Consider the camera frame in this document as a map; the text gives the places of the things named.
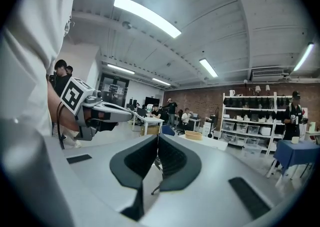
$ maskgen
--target desk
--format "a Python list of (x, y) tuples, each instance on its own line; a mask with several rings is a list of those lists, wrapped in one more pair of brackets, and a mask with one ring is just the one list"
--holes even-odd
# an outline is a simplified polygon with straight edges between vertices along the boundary
[(156, 117), (142, 117), (138, 113), (133, 112), (133, 123), (132, 123), (132, 131), (135, 129), (135, 124), (136, 124), (136, 118), (142, 120), (144, 122), (144, 135), (147, 134), (147, 129), (148, 129), (148, 124), (149, 123), (159, 123), (160, 128), (159, 128), (159, 133), (161, 131), (162, 123), (164, 122), (163, 119), (156, 118)]
[(276, 151), (273, 155), (275, 160), (266, 177), (270, 177), (277, 161), (279, 161), (283, 169), (282, 175), (275, 184), (275, 186), (278, 186), (289, 167), (296, 165), (296, 168), (292, 174), (293, 176), (298, 168), (298, 165), (314, 163), (319, 154), (320, 146), (312, 143), (311, 141), (301, 140), (294, 144), (291, 143), (290, 140), (279, 140), (276, 145)]
[(202, 140), (191, 140), (191, 139), (188, 139), (188, 138), (186, 138), (185, 134), (184, 135), (179, 135), (178, 137), (187, 139), (189, 141), (192, 141), (192, 142), (195, 142), (195, 143), (198, 143), (198, 144), (209, 146), (209, 147), (218, 149), (220, 151), (225, 151), (227, 146), (228, 146), (228, 143), (225, 142), (225, 141), (212, 139), (212, 138), (209, 138), (209, 137), (206, 137), (206, 136), (202, 136)]
[(313, 131), (313, 132), (305, 131), (304, 139), (307, 141), (312, 141), (310, 137), (318, 137), (318, 136), (320, 136), (320, 131)]
[[(174, 117), (175, 117), (175, 118), (174, 118), (174, 121), (176, 121), (176, 118), (178, 119), (177, 124), (175, 124), (175, 129), (177, 129), (177, 125), (178, 125), (178, 123), (179, 123), (179, 115), (175, 114)], [(193, 131), (196, 131), (196, 123), (197, 123), (197, 122), (200, 122), (201, 119), (189, 118), (189, 121), (193, 122)]]

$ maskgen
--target computer monitor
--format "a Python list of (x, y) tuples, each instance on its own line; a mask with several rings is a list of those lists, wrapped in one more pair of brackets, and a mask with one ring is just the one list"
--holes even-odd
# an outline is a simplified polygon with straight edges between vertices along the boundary
[(138, 113), (141, 117), (146, 117), (147, 116), (146, 110), (142, 109), (142, 108), (137, 108), (136, 109), (136, 113)]
[(160, 103), (160, 99), (157, 98), (151, 98), (151, 97), (146, 97), (144, 105), (158, 105)]

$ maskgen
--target ceiling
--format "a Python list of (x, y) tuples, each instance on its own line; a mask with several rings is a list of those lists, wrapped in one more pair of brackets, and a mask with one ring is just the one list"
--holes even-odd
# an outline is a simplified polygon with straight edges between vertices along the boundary
[[(252, 69), (284, 69), (291, 77), (320, 72), (319, 41), (300, 0), (133, 0), (154, 11), (182, 33), (172, 38), (146, 20), (115, 8), (115, 0), (74, 0), (68, 39), (100, 46), (107, 63), (136, 72), (134, 78), (164, 89), (191, 88), (250, 80)], [(130, 22), (131, 29), (123, 27)], [(315, 47), (293, 72), (308, 42)], [(212, 78), (199, 60), (218, 74)]]

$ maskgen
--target brick wall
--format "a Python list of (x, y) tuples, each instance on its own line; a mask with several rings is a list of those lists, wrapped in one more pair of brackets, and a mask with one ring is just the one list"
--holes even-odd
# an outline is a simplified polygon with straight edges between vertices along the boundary
[[(248, 85), (248, 87), (255, 87), (258, 84)], [(273, 96), (274, 92), (279, 96), (291, 96), (294, 90), (299, 91), (301, 95), (301, 107), (308, 108), (309, 122), (316, 122), (316, 128), (320, 127), (320, 84), (319, 83), (279, 83), (269, 84), (270, 95)], [(261, 96), (266, 96), (266, 84), (261, 84)], [(195, 88), (185, 90), (165, 91), (163, 104), (169, 98), (172, 98), (178, 105), (178, 110), (189, 108), (192, 112), (198, 113), (201, 117), (203, 125), (205, 117), (214, 114), (219, 107), (219, 118), (217, 129), (220, 129), (220, 122), (223, 108), (223, 93), (229, 95), (229, 90), (235, 90), (235, 94), (244, 94), (247, 96), (252, 95), (252, 91), (248, 88), (245, 89), (244, 85), (229, 85), (229, 86), (216, 86), (208, 88)]]

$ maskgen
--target fluorescent light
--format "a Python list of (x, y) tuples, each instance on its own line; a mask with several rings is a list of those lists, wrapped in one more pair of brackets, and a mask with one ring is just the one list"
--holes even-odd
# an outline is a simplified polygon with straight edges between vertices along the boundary
[(117, 69), (117, 70), (119, 70), (119, 71), (123, 71), (123, 72), (130, 73), (130, 74), (135, 74), (135, 72), (132, 71), (132, 70), (128, 70), (128, 69), (125, 69), (125, 68), (121, 68), (121, 67), (118, 67), (118, 66), (109, 64), (109, 63), (108, 63), (107, 66), (108, 66), (108, 67), (111, 67), (111, 68), (114, 68), (114, 69)]
[(167, 85), (167, 86), (171, 86), (169, 83), (166, 83), (166, 82), (161, 81), (161, 80), (156, 79), (156, 78), (153, 78), (152, 80), (153, 80), (153, 81), (156, 81), (156, 82), (160, 82), (160, 83), (165, 84), (165, 85)]
[(202, 64), (204, 68), (206, 68), (206, 70), (211, 74), (212, 77), (214, 78), (218, 77), (215, 70), (211, 67), (211, 65), (208, 63), (206, 59), (200, 59), (199, 62), (200, 64)]
[(313, 43), (309, 43), (308, 47), (306, 48), (306, 51), (304, 52), (301, 60), (298, 62), (298, 64), (294, 67), (293, 71), (297, 71), (299, 70), (299, 68), (301, 67), (301, 65), (305, 62), (305, 60), (308, 58), (308, 56), (311, 53), (311, 50), (313, 49), (315, 44)]
[(132, 0), (115, 0), (113, 5), (116, 8), (126, 10), (147, 20), (153, 25), (159, 27), (164, 32), (168, 33), (173, 38), (176, 38), (181, 34), (181, 32), (176, 27), (163, 19), (160, 15)]

